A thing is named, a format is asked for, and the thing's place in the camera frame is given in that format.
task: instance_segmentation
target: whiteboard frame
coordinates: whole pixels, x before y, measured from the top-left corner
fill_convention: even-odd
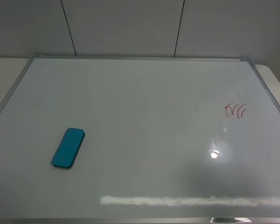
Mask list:
[[[8,103],[15,89],[27,73],[34,59],[128,59],[128,60],[184,60],[184,61],[244,61],[247,62],[260,83],[266,90],[270,99],[280,113],[280,105],[275,96],[270,91],[267,83],[259,74],[255,65],[249,59],[232,59],[232,58],[171,58],[171,57],[87,57],[87,56],[45,56],[35,55],[29,58],[22,72],[12,85],[2,102],[0,103],[0,114],[5,105]],[[214,217],[195,217],[195,218],[29,218],[29,219],[0,219],[1,224],[17,223],[17,224],[206,224],[206,223],[252,223],[252,224],[280,224],[280,218],[261,218],[248,217],[247,222],[233,222],[231,218],[221,218],[220,222],[216,222]]]

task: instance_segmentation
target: whiteboard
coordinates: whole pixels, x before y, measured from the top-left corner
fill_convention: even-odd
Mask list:
[[[280,113],[249,63],[36,58],[0,114],[0,218],[183,217],[280,217]]]

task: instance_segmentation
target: whiteboard surface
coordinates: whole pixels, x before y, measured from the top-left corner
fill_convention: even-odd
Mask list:
[[[62,170],[68,127],[86,136]],[[0,218],[280,217],[278,203],[120,204],[135,197],[280,198],[280,114],[248,63],[34,60],[0,114]]]

